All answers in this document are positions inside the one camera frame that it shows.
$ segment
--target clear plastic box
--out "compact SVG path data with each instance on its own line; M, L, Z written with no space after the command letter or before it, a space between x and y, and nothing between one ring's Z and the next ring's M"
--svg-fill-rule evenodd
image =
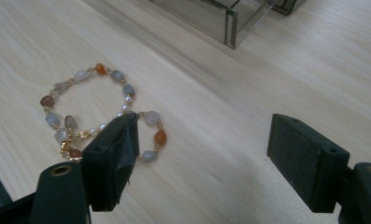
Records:
M235 49L277 0L149 0Z

